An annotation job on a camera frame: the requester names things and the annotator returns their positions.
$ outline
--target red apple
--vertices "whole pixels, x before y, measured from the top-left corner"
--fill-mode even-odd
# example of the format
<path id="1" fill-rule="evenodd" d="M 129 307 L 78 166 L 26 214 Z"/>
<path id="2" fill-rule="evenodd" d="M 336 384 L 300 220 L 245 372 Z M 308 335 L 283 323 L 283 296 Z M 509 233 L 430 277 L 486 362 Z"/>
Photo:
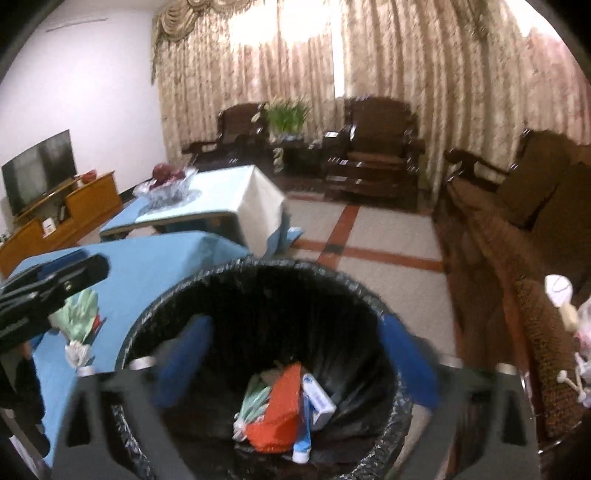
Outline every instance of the red apple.
<path id="1" fill-rule="evenodd" d="M 152 177 L 156 181 L 160 181 L 164 183 L 170 178 L 171 173 L 173 172 L 172 166 L 168 163 L 159 163 L 154 167 L 152 170 Z"/>

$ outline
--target brown sofa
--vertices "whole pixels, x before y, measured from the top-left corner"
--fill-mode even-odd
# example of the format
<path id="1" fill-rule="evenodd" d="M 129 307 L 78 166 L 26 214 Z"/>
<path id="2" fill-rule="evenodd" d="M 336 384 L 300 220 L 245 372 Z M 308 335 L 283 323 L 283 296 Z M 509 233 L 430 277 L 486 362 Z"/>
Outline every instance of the brown sofa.
<path id="1" fill-rule="evenodd" d="M 509 171 L 461 150 L 445 157 L 457 169 L 434 214 L 467 366 L 516 365 L 531 402 L 544 478 L 591 470 L 586 409 L 556 375 L 574 379 L 577 346 L 544 292 L 547 274 L 573 283 L 573 304 L 591 294 L 591 150 L 564 135 L 526 131 Z M 475 166 L 505 176 L 500 186 Z M 474 458 L 482 434 L 467 415 L 458 465 Z"/>

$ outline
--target tv stand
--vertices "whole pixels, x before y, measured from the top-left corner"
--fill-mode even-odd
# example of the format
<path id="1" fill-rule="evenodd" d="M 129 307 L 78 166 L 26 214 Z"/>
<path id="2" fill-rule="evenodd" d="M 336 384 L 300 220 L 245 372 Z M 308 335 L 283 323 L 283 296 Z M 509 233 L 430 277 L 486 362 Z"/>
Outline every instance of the tv stand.
<path id="1" fill-rule="evenodd" d="M 114 172 L 98 177 L 82 187 L 77 180 L 63 183 L 49 195 L 31 205 L 16 219 L 24 225 L 0 246 L 0 273 L 7 278 L 23 260 L 62 248 L 75 247 L 83 237 L 121 211 Z M 45 236 L 41 219 L 34 213 L 54 199 L 58 192 L 72 189 L 64 199 L 69 216 L 56 225 L 56 231 Z"/>
<path id="2" fill-rule="evenodd" d="M 76 177 L 75 179 L 68 179 L 60 183 L 56 188 L 46 193 L 43 197 L 38 199 L 36 202 L 30 204 L 21 213 L 19 213 L 14 219 L 14 225 L 21 226 L 24 225 L 27 221 L 32 220 L 35 216 L 35 212 L 39 210 L 39 208 L 47 205 L 47 203 L 54 197 L 70 193 L 67 192 L 68 189 L 74 191 L 76 189 L 77 182 L 78 177 Z"/>

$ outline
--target toothpaste tube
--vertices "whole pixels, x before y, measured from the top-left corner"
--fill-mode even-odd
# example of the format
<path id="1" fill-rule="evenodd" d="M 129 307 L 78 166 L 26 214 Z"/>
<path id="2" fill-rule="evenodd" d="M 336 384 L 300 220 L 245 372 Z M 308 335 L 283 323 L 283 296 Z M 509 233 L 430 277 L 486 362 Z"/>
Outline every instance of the toothpaste tube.
<path id="1" fill-rule="evenodd" d="M 308 463 L 308 460 L 310 460 L 310 449 L 312 448 L 310 439 L 312 412 L 313 409 L 310 399 L 304 393 L 301 396 L 300 428 L 294 443 L 294 453 L 291 457 L 295 463 Z"/>

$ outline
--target patterned curtain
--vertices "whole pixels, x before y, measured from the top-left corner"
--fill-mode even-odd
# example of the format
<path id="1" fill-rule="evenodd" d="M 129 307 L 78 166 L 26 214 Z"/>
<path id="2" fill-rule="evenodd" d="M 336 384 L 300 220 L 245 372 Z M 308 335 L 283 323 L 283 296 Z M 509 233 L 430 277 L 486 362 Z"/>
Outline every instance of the patterned curtain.
<path id="1" fill-rule="evenodd" d="M 301 4 L 309 4 L 301 15 Z M 215 138 L 216 115 L 237 103 L 301 97 L 312 107 L 310 137 L 334 128 L 335 91 L 326 0 L 258 0 L 244 12 L 202 12 L 183 38 L 160 35 L 155 75 L 168 160 Z M 318 14 L 310 21 L 310 8 Z"/>
<path id="2" fill-rule="evenodd" d="M 410 103 L 427 142 L 423 180 L 435 197 L 446 148 L 507 168 L 526 127 L 591 142 L 589 84 L 562 41 L 523 32 L 510 4 L 524 3 L 340 0 L 345 96 Z"/>

